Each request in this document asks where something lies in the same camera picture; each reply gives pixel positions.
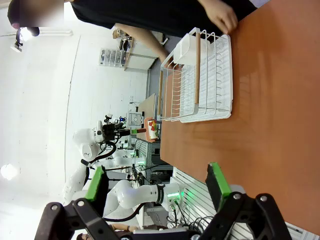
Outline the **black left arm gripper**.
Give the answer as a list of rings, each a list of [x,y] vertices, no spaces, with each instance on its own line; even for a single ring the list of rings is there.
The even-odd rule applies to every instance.
[[[105,142],[136,135],[137,129],[127,129],[121,123],[102,126]],[[36,240],[70,240],[76,230],[85,229],[93,240],[117,240],[112,228],[103,219],[109,188],[109,178],[103,166],[95,171],[85,197],[72,200],[63,206],[59,202],[48,203],[42,213]]]

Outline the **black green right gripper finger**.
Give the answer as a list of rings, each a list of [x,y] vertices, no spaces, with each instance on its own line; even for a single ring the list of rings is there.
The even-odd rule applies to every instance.
[[[255,198],[232,191],[218,163],[207,166],[205,180],[216,214],[200,235],[201,240],[226,240],[235,223],[244,223],[254,240],[290,240],[285,220],[272,195]]]

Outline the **person's left hand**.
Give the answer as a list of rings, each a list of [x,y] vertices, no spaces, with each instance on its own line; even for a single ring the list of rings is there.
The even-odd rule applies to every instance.
[[[238,25],[238,18],[231,6],[222,0],[199,0],[207,17],[223,34],[230,34]]]

